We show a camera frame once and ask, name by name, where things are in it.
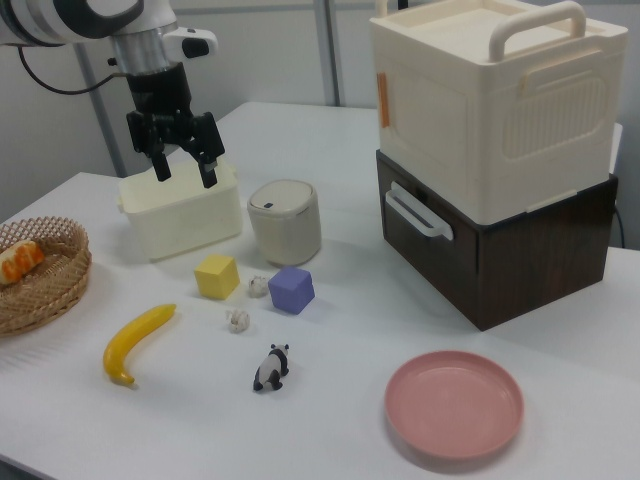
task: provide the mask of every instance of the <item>white table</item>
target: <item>white table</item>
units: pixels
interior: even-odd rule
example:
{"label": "white table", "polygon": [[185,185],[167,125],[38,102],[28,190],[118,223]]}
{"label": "white table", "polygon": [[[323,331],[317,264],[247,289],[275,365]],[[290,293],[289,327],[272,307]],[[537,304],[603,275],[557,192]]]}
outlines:
{"label": "white table", "polygon": [[[219,123],[244,198],[284,177],[318,189],[323,248],[304,267],[317,297],[299,316],[244,286],[223,302],[198,296],[192,270],[210,253],[234,256],[244,282],[276,272],[246,215],[241,236],[153,264],[116,208],[118,179],[77,175],[16,215],[78,220],[94,263],[70,312],[0,340],[0,459],[65,480],[638,478],[640,253],[610,249],[603,282],[480,333],[382,238],[376,121],[250,103]],[[111,383],[111,336],[166,302],[178,314],[128,360],[138,388]],[[241,335],[227,330],[233,308],[251,315]],[[291,373],[255,394],[272,342],[291,346]],[[393,372],[440,349],[485,355],[519,382],[524,424],[500,455],[428,461],[386,426]]]}

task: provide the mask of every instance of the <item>blue cube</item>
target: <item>blue cube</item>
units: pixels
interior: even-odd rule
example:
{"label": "blue cube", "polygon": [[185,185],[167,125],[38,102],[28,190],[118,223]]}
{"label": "blue cube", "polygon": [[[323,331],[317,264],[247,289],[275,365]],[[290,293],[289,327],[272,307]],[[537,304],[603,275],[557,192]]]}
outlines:
{"label": "blue cube", "polygon": [[311,274],[296,267],[284,267],[269,280],[273,306],[285,312],[299,314],[316,296]]}

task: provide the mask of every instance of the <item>panda figurine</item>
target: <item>panda figurine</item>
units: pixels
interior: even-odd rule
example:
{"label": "panda figurine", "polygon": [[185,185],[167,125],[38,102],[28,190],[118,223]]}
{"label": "panda figurine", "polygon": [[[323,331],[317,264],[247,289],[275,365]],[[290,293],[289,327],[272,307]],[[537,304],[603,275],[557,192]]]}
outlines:
{"label": "panda figurine", "polygon": [[271,345],[269,355],[258,368],[256,378],[253,380],[253,389],[256,392],[262,390],[266,383],[270,383],[274,390],[282,388],[280,377],[284,377],[289,373],[287,368],[288,354],[289,345]]}

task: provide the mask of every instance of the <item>box lid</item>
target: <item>box lid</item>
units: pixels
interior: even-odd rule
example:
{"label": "box lid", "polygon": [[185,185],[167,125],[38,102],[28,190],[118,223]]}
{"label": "box lid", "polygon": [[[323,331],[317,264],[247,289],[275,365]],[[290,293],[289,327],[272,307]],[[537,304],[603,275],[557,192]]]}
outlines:
{"label": "box lid", "polygon": [[455,57],[485,64],[493,62],[490,55],[492,36],[503,22],[515,20],[516,15],[519,26],[526,28],[511,31],[503,37],[505,55],[567,39],[574,33],[574,26],[584,25],[584,22],[584,36],[587,37],[626,32],[615,25],[586,21],[584,10],[575,2],[539,7],[515,0],[444,0],[371,21]]}
{"label": "box lid", "polygon": [[218,183],[204,188],[198,164],[190,159],[172,163],[171,178],[159,182],[153,168],[120,181],[120,206],[127,214],[146,213],[158,208],[180,204],[202,196],[216,195],[237,185],[233,169],[218,158],[215,168]]}

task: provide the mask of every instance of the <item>yellow banana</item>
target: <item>yellow banana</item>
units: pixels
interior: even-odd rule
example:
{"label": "yellow banana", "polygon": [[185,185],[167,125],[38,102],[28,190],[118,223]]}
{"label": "yellow banana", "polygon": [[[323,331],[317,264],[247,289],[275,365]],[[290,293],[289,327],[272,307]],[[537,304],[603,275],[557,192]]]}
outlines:
{"label": "yellow banana", "polygon": [[124,368],[124,359],[135,345],[151,332],[161,327],[173,316],[174,304],[158,305],[125,325],[111,339],[104,351],[104,370],[112,380],[132,384],[134,378]]}

